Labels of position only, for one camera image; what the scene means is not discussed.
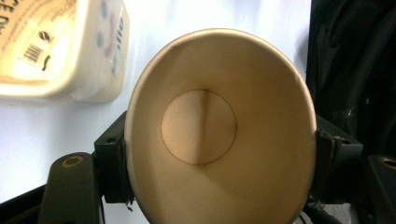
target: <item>barcode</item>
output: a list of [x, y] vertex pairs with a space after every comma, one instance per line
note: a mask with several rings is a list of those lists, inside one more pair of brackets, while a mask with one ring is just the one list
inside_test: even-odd
[[35, 45], [30, 45], [24, 52], [23, 57], [31, 63], [37, 63], [43, 50]]

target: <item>metal hole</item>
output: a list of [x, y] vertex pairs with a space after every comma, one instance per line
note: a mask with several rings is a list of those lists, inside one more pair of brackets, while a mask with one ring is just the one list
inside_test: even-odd
[[70, 168], [70, 167], [76, 166], [83, 160], [84, 160], [84, 158], [81, 156], [72, 156], [72, 157], [66, 158], [66, 159], [64, 159], [64, 161], [62, 161], [62, 167]]
[[383, 159], [382, 163], [388, 166], [390, 169], [396, 170], [396, 161], [391, 159]]

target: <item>white surface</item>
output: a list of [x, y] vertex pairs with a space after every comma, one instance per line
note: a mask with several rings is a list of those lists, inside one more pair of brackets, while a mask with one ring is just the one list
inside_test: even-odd
[[[285, 53], [303, 74], [309, 27], [308, 0], [125, 0], [131, 18], [129, 58], [120, 96], [108, 104], [45, 107], [0, 105], [0, 203], [46, 183], [51, 164], [93, 142], [127, 109], [134, 84], [165, 44], [214, 27], [242, 30]], [[106, 204], [106, 223], [147, 223], [136, 203]]]

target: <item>black holder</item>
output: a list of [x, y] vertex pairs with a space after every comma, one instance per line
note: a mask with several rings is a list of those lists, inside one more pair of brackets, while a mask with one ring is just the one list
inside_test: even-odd
[[[0, 223], [105, 223], [107, 203], [132, 203], [124, 112], [94, 143], [52, 164], [46, 186], [0, 204]], [[361, 156], [363, 145], [317, 116], [317, 165], [304, 211], [313, 223], [339, 223], [319, 203], [352, 203], [360, 223], [396, 223], [396, 160]]]

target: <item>white container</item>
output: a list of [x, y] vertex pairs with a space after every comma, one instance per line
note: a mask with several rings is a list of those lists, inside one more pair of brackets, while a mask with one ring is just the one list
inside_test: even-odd
[[0, 7], [0, 102], [108, 102], [121, 90], [129, 17], [121, 0]]

